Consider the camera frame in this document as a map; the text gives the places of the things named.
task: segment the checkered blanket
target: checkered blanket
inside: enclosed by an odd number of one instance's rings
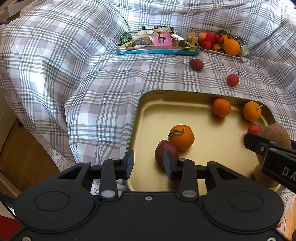
[[[121,33],[148,24],[195,32],[231,30],[251,50],[242,60],[118,56]],[[122,157],[141,95],[154,89],[214,93],[265,103],[296,136],[295,9],[287,0],[37,0],[0,27],[0,86],[32,133],[70,160]],[[240,73],[231,88],[226,78]]]

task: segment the cherry tomato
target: cherry tomato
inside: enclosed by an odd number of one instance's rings
[[[258,134],[259,131],[261,131],[261,130],[262,130],[262,128],[259,125],[250,125],[247,133]]]
[[[227,77],[227,84],[229,84],[230,86],[235,86],[239,83],[239,74],[230,74]]]

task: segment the potato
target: potato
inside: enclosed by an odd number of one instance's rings
[[[282,146],[291,148],[291,140],[287,130],[280,124],[271,124],[264,127],[259,133],[259,136],[262,136],[270,141],[275,141]],[[263,164],[263,156],[257,154],[257,159],[259,163]]]
[[[262,165],[258,164],[254,169],[254,178],[257,183],[260,183],[261,185],[267,187],[267,188],[274,188],[279,183],[275,180],[271,179],[270,177],[266,176],[261,171]]]

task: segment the gold tray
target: gold tray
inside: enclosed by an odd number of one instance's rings
[[[172,39],[173,40],[173,44],[174,45],[178,45],[179,40],[177,39]],[[190,43],[186,42],[186,47],[179,47],[179,46],[172,46],[172,47],[156,47],[156,46],[148,46],[148,47],[136,47],[136,42],[130,41],[127,42],[121,46],[117,46],[116,49],[118,51],[123,51],[123,50],[139,50],[139,49],[180,49],[180,50],[197,50],[200,49],[200,46],[196,46],[196,45],[190,45]]]
[[[212,104],[224,98],[231,104],[225,117],[216,116]],[[256,154],[244,147],[243,138],[252,122],[242,113],[249,100],[214,94],[156,90],[145,93],[138,104],[128,149],[135,152],[135,162],[126,184],[131,191],[172,191],[173,187],[154,158],[158,143],[168,139],[171,128],[178,124],[191,127],[195,141],[180,158],[198,165],[217,161],[226,167],[253,178],[258,164]],[[262,103],[261,117],[254,123],[261,127],[275,123],[271,111]],[[207,193],[204,180],[198,180],[200,195]],[[284,189],[278,185],[275,191]]]

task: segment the can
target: can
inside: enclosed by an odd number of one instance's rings
[[[244,41],[242,40],[242,38],[240,36],[234,38],[235,41],[237,41],[239,43],[239,45],[241,46],[241,53],[242,53],[242,56],[247,56],[250,54],[247,46],[245,45]]]

